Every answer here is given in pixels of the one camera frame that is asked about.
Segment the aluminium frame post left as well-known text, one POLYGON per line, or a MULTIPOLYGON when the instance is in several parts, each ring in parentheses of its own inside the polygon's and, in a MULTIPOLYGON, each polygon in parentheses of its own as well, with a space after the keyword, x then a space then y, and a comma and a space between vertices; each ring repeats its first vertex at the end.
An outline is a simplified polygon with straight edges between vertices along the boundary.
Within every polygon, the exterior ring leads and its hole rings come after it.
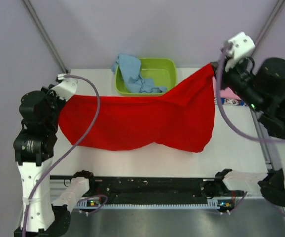
POLYGON ((43 42, 45 43, 48 51, 50 52, 51 56, 53 57, 55 63, 60 68, 63 73, 67 73, 68 70, 60 57, 55 45, 53 44, 48 32, 46 31, 42 21, 40 20, 38 14, 36 13, 32 3, 30 0, 21 0, 24 8, 26 9, 28 15, 30 16, 31 20, 33 21, 36 29, 42 38, 43 42))

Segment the light blue t shirt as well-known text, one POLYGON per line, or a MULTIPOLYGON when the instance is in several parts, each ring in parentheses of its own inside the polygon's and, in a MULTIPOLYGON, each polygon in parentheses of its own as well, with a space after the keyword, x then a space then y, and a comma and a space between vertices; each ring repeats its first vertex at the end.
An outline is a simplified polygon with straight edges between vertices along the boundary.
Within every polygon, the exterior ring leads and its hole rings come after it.
POLYGON ((131 55, 119 54, 111 70, 120 71, 126 89, 131 93, 165 93, 167 87, 156 86, 152 78, 144 78, 141 73, 141 61, 131 55))

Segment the blue printed folded t shirt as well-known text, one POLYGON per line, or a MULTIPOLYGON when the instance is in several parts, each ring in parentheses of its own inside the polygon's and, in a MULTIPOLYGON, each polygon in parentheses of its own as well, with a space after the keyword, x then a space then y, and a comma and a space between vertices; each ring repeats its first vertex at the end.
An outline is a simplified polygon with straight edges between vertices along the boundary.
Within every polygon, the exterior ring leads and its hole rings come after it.
POLYGON ((240 99, 221 98, 221 102, 224 106, 247 106, 247 104, 240 99))

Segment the green plastic basin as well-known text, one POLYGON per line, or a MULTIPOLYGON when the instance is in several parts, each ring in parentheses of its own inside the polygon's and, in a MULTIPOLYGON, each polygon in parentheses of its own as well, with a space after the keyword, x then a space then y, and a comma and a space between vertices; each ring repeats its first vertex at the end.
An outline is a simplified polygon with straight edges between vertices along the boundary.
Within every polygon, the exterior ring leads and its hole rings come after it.
MULTIPOLYGON (((168 58, 138 58, 141 62, 140 74, 144 79, 152 79, 156 87, 165 87, 167 91, 174 88, 177 83, 177 69, 175 63, 168 58)), ((122 96, 159 96, 164 94, 160 93, 133 93, 130 92, 124 82, 122 72, 118 63, 112 67, 115 74, 115 89, 122 96)))

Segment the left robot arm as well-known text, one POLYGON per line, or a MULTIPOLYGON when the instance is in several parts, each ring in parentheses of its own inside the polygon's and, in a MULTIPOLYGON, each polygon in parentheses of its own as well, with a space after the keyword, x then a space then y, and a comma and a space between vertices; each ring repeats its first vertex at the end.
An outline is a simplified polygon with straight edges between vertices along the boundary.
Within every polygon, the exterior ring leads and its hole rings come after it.
POLYGON ((14 231, 16 237, 64 235, 78 201, 96 191, 93 173, 83 170, 51 201, 49 168, 57 141, 59 113, 76 91, 76 82, 64 83, 29 92, 21 98, 22 129, 13 147, 22 180, 24 214, 20 227, 14 231))

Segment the aluminium frame post right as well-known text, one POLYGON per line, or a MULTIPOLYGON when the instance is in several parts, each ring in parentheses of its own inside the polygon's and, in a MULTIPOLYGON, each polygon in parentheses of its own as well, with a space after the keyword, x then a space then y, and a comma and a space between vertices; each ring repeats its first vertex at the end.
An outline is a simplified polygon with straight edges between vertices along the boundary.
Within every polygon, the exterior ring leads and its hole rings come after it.
POLYGON ((278 0, 276 2, 273 10, 271 11, 270 15, 268 16, 267 20, 262 26, 256 40, 254 41, 256 47, 259 46, 261 42, 264 40, 264 38, 266 37, 266 34, 268 33, 275 19, 277 18, 277 16, 283 9, 284 5, 285 5, 285 0, 278 0))

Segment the pink folded t shirt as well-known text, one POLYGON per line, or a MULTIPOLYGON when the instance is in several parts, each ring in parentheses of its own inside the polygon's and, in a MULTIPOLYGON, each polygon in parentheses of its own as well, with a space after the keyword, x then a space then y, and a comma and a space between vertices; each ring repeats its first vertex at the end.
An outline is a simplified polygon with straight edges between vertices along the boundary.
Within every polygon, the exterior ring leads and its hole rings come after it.
MULTIPOLYGON (((212 77, 212 83, 213 83, 213 91, 214 91, 214 97, 217 97, 217 82, 215 76, 212 77)), ((225 90, 220 91, 221 98, 228 98, 228 99, 237 99, 239 100, 240 97, 238 97, 230 88, 227 88, 225 90)))

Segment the red printed t shirt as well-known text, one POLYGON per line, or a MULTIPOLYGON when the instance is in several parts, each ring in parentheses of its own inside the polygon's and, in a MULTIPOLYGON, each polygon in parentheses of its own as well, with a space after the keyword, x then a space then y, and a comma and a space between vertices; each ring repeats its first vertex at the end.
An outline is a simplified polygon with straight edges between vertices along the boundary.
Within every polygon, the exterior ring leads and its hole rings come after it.
POLYGON ((215 103, 213 69, 205 65, 161 96, 73 96, 59 127, 74 144, 132 150, 151 143, 200 152, 212 137, 215 103))

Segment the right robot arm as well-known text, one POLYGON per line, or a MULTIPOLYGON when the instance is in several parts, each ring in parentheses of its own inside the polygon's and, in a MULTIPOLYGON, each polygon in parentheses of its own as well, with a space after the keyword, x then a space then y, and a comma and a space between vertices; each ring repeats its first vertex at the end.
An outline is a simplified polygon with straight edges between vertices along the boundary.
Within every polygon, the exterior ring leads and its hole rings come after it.
MULTIPOLYGON (((247 71, 248 62, 255 63, 252 57, 241 59, 229 70, 224 64, 230 62, 225 57, 212 64, 218 91, 230 88, 251 109, 261 112, 258 119, 269 134, 269 138, 251 137, 237 129, 227 118, 218 101, 219 110, 227 125, 238 135, 259 143, 285 144, 285 60, 267 58, 258 72, 247 71)), ((285 155, 281 159, 281 169, 271 171, 258 181, 262 196, 271 204, 285 207, 285 155)))

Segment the aluminium frame post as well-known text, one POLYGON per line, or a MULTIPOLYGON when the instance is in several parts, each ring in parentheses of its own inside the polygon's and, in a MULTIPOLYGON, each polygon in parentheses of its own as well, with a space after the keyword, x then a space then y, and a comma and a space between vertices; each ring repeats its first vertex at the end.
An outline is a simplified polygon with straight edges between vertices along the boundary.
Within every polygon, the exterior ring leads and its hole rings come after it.
POLYGON ((36 13, 32 3, 30 0, 21 0, 24 8, 26 9, 28 15, 30 16, 31 20, 33 21, 36 29, 42 38, 43 42, 45 43, 48 51, 50 52, 51 56, 53 57, 55 63, 60 68, 63 73, 67 73, 68 70, 60 57, 55 45, 53 44, 48 32, 46 31, 42 21, 40 20, 38 14, 36 13))
POLYGON ((268 33, 275 19, 277 18, 277 16, 283 9, 284 5, 285 5, 285 0, 278 0, 276 2, 273 10, 271 11, 270 15, 268 16, 267 20, 262 26, 256 40, 254 41, 256 47, 259 46, 261 42, 264 40, 264 38, 266 37, 266 34, 268 33))

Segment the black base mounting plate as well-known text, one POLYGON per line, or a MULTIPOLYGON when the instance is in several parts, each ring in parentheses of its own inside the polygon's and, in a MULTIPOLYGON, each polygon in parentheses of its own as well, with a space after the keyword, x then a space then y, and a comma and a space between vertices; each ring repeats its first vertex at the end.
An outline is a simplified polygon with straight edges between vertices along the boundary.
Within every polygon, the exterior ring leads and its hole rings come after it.
POLYGON ((232 197, 214 178, 104 177, 90 181, 90 190, 82 197, 102 194, 107 204, 206 204, 207 199, 232 197))

